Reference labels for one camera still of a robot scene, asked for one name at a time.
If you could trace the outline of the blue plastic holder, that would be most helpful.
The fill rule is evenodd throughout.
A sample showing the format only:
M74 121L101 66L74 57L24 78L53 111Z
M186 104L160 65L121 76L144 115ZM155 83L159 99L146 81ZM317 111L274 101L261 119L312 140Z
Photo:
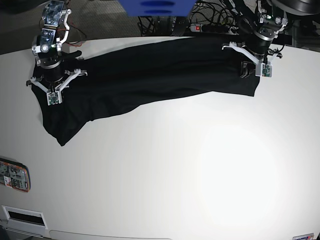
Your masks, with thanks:
M119 0L130 17L186 17L196 0Z

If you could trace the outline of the white power strip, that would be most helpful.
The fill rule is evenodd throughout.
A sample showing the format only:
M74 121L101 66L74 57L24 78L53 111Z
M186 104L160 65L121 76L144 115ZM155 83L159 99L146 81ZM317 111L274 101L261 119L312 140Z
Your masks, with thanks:
M208 34L223 34L223 35L238 35L238 28L236 26L228 25L213 25L192 23L189 27L192 33L208 33Z

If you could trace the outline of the white slotted table inset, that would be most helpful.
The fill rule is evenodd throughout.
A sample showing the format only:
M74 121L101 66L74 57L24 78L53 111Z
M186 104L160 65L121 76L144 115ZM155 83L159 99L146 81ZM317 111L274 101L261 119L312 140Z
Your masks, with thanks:
M39 211L21 209L2 205L5 214L6 228L17 233L43 237L48 225L44 214Z

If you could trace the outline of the clear orange parts box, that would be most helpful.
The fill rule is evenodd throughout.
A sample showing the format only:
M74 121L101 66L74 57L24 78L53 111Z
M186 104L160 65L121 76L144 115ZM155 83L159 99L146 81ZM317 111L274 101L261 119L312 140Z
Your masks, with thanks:
M20 192L28 193L31 189L28 167L19 162L0 158L0 184Z

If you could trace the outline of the black T-shirt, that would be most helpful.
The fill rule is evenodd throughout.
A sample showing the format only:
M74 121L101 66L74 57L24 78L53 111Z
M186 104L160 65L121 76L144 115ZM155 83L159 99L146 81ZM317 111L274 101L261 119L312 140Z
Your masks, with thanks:
M223 49L216 37L191 37L143 44L86 60L70 60L87 75L72 80L62 103L48 105L37 86L32 92L44 129L64 146L90 121L129 113L153 102L208 92L253 97L260 78L241 77L244 56Z

